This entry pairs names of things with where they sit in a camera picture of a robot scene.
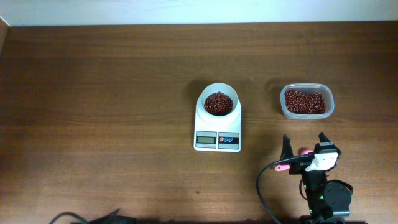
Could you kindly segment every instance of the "black cord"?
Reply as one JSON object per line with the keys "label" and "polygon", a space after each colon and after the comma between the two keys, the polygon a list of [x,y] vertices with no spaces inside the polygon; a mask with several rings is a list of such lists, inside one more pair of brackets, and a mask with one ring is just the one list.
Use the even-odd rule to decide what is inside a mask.
{"label": "black cord", "polygon": [[263,173],[264,171],[266,171],[266,169],[268,169],[268,168],[270,168],[270,167],[272,167],[272,166],[276,166],[276,165],[279,165],[279,164],[281,164],[281,163],[289,163],[289,162],[292,162],[292,161],[294,161],[294,160],[296,160],[296,159],[300,159],[300,158],[304,158],[304,157],[308,157],[308,156],[309,156],[309,155],[307,154],[307,155],[296,156],[296,157],[292,157],[292,158],[289,158],[289,159],[284,159],[284,160],[279,160],[279,161],[272,162],[272,163],[266,165],[266,166],[260,171],[259,175],[257,176],[257,180],[256,180],[257,194],[259,195],[259,198],[260,198],[260,201],[261,201],[262,205],[263,205],[264,208],[267,210],[267,212],[269,213],[269,215],[271,216],[271,218],[272,218],[277,224],[282,224],[282,223],[276,218],[276,216],[273,214],[273,212],[269,209],[269,207],[268,207],[266,201],[264,200],[264,198],[263,198],[262,195],[261,195],[261,192],[260,192],[260,185],[259,185],[260,177],[261,177],[262,173]]}
{"label": "black cord", "polygon": [[301,188],[301,185],[302,185],[302,184],[303,184],[303,179],[300,180],[300,184],[298,185],[298,189],[300,189],[300,195],[301,195],[301,197],[303,197],[304,200],[307,200],[307,199],[305,198],[305,196],[304,196],[304,194],[303,194],[303,190],[302,190],[302,188]]}
{"label": "black cord", "polygon": [[77,215],[75,213],[72,213],[72,212],[63,212],[63,213],[58,214],[55,218],[53,218],[51,220],[51,222],[49,224],[54,224],[59,218],[61,218],[62,216],[65,216],[65,215],[68,215],[68,216],[71,216],[73,218],[76,218],[77,220],[79,220],[79,222],[81,224],[89,224],[87,220],[85,220],[81,216],[79,216],[79,215]]}

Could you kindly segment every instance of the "digital display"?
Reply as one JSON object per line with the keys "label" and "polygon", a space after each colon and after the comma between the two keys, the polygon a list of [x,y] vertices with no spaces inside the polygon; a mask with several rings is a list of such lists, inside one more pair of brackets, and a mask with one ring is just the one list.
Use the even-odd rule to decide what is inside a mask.
{"label": "digital display", "polygon": [[197,143],[204,143],[204,144],[214,144],[215,138],[214,137],[202,137],[198,136]]}

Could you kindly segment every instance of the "white bowl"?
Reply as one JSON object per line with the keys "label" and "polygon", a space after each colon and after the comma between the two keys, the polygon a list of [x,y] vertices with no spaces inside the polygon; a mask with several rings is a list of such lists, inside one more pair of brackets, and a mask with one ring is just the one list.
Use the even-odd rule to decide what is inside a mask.
{"label": "white bowl", "polygon": [[[225,116],[215,116],[209,114],[209,112],[205,109],[205,101],[206,99],[213,93],[222,92],[229,96],[233,102],[232,111]],[[236,94],[235,90],[227,84],[224,83],[214,83],[209,85],[203,90],[201,95],[199,96],[197,102],[197,111],[199,117],[206,123],[214,124],[214,123],[231,123],[233,122],[238,115],[241,113],[241,102],[238,99],[238,94]]]}
{"label": "white bowl", "polygon": [[[325,100],[325,113],[323,114],[296,114],[290,112],[286,107],[285,92],[287,90],[297,90],[304,93],[320,93]],[[280,93],[280,104],[282,111],[287,119],[323,119],[329,117],[335,110],[335,102],[330,89],[322,84],[316,83],[297,83],[285,86]]]}

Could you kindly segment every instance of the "white wall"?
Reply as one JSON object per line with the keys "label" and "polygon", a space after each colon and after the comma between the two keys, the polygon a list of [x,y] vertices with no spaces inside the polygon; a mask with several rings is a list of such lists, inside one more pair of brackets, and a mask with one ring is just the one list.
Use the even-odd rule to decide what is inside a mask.
{"label": "white wall", "polygon": [[398,20],[398,0],[0,0],[12,26]]}

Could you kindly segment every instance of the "scale bowl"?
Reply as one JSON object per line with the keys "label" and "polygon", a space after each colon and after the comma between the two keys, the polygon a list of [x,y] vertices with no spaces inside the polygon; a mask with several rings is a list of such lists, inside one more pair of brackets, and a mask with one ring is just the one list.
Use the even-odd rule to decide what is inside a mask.
{"label": "scale bowl", "polygon": [[[233,102],[233,108],[232,111],[225,115],[225,116],[215,116],[212,114],[209,114],[209,112],[206,111],[205,109],[205,101],[206,99],[213,93],[217,92],[222,92],[226,95],[228,95],[232,102]],[[214,83],[206,87],[201,95],[199,96],[198,102],[197,102],[197,112],[199,117],[206,123],[231,123],[233,122],[236,117],[241,113],[241,103],[239,102],[238,99],[238,94],[236,94],[235,90],[230,87],[227,84],[224,83]]]}

